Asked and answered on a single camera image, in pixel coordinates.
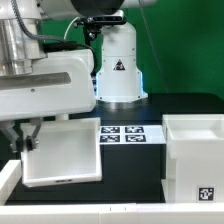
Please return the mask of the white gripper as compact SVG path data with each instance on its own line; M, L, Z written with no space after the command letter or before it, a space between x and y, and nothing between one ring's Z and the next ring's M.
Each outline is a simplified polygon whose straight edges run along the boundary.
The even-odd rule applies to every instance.
M28 151L37 148L42 119L35 117L90 112L96 105L91 71L93 54L89 49L49 53L33 62L28 75L0 76L0 131L17 152L15 123L6 120L29 119L34 131L26 137Z

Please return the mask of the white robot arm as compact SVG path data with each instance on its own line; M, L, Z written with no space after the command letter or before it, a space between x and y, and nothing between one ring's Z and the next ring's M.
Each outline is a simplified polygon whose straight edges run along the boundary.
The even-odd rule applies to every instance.
M124 8L157 0L0 0L0 131L11 150L35 149L46 116L83 113L95 104L94 50L65 35L46 35L46 19L68 19L94 38L103 25L126 22Z

